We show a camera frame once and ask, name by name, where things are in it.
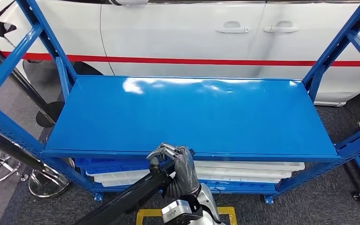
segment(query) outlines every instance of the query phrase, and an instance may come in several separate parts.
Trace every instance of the blue plastic crate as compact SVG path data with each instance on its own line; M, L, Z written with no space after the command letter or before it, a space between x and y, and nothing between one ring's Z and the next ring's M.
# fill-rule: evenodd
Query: blue plastic crate
M148 160L76 158L75 166L86 170L87 174L112 173L132 170L147 170Z

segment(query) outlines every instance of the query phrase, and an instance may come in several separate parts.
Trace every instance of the car door handle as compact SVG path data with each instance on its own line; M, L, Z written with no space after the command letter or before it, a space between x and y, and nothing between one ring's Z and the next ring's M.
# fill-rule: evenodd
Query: car door handle
M250 31L247 27L223 27L216 30L220 33L231 33L231 34L241 34L248 33Z
M267 26L263 28L263 31L268 33L293 33L299 31L298 27L277 27L277 26Z

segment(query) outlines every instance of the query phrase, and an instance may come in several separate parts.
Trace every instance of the black pole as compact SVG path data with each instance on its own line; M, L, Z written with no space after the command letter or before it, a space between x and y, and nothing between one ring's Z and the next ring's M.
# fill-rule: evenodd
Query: black pole
M27 154L23 149L13 144L8 139L0 135L0 150L18 161L28 165L34 170L42 171L45 166L34 157Z
M0 52L0 65L4 60L5 57L3 57L2 53ZM10 78L12 78L12 80L17 84L17 86L22 89L26 93L26 95L37 105L39 111L47 119L47 121L51 123L52 126L56 124L57 116L52 116L49 114L51 110L49 110L48 104L39 95L37 90L35 90L35 88L30 84L30 82L21 75L20 71L18 71L17 68L14 68L10 75Z

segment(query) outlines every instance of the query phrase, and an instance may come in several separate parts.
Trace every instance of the side mirror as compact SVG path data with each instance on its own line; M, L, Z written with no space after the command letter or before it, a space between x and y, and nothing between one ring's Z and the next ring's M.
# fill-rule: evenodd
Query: side mirror
M146 5L149 0L109 0L112 4L117 5L117 3L123 6L139 6Z

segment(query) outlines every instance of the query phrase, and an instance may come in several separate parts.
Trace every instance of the car door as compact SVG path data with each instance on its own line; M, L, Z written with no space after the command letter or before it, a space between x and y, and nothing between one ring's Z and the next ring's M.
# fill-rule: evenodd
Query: car door
M273 60L257 77L302 79L359 2L268 1L258 33L259 59ZM352 44L323 76L316 103L344 104L360 93L360 54Z
M102 5L101 33L116 75L248 77L264 1Z
M77 61L83 61L105 75L112 75L107 62L88 61L90 56L105 57L100 33L101 0L37 0L46 20L52 28L64 52ZM0 22L15 26L6 33L7 38L16 46L31 26L14 2L0 16ZM40 40L37 40L27 53L35 59L49 58L47 50Z

